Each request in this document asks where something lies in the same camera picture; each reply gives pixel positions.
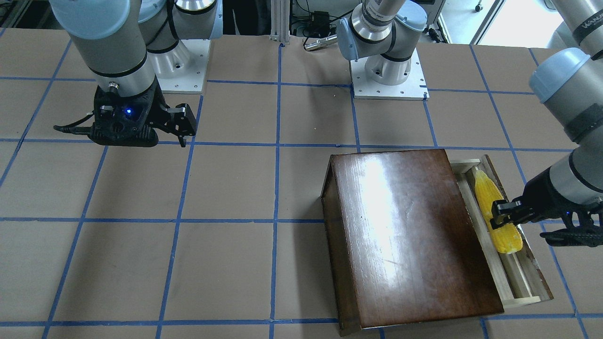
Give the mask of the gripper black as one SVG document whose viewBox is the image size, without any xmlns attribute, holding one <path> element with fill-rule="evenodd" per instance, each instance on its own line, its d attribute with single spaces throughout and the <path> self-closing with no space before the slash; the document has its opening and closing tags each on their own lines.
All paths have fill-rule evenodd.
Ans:
<svg viewBox="0 0 603 339">
<path fill-rule="evenodd" d="M 186 138 L 194 137 L 197 132 L 196 118 L 190 105 L 183 103 L 169 108 L 157 80 L 142 93 L 131 97 L 121 96 L 121 90 L 115 87 L 102 89 L 97 86 L 94 112 L 98 113 L 101 106 L 112 106 L 120 114 L 125 114 L 127 108 L 134 109 L 129 120 L 143 122 L 154 131 L 160 129 L 164 133 L 175 135 L 182 148 L 187 146 Z"/>
<path fill-rule="evenodd" d="M 574 215 L 580 223 L 594 215 L 594 204 L 579 205 L 562 196 L 551 181 L 551 168 L 526 183 L 519 201 L 495 200 L 492 202 L 492 217 L 489 231 L 502 229 L 505 225 L 523 225 L 546 219 L 560 219 L 568 225 Z"/>
</svg>

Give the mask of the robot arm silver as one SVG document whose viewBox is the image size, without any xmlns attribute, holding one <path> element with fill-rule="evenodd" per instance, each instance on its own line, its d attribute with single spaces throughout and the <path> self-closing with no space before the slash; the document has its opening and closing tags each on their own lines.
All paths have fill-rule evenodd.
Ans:
<svg viewBox="0 0 603 339">
<path fill-rule="evenodd" d="M 602 2 L 554 0 L 577 43 L 550 56 L 530 76 L 540 102 L 578 147 L 529 181 L 521 196 L 492 202 L 493 229 L 560 218 L 567 230 L 592 227 L 602 214 Z M 366 0 L 340 19 L 336 35 L 347 60 L 377 56 L 410 59 L 424 11 L 404 0 Z"/>
<path fill-rule="evenodd" d="M 52 0 L 52 13 L 67 31 L 97 81 L 92 112 L 55 125 L 106 146 L 153 147 L 157 130 L 181 147 L 197 131 L 190 105 L 170 107 L 163 82 L 184 90 L 185 79 L 204 78 L 202 55 L 185 41 L 210 41 L 223 32 L 221 0 Z"/>
</svg>

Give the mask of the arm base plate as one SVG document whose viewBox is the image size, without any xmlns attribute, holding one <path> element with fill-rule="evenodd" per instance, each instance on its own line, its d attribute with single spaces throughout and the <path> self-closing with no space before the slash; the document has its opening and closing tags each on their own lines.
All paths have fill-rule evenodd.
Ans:
<svg viewBox="0 0 603 339">
<path fill-rule="evenodd" d="M 355 98 L 425 100 L 430 97 L 418 51 L 394 62 L 381 55 L 350 61 Z"/>
<path fill-rule="evenodd" d="M 202 94 L 209 62 L 211 40 L 181 40 L 163 54 L 148 58 L 165 94 Z"/>
</svg>

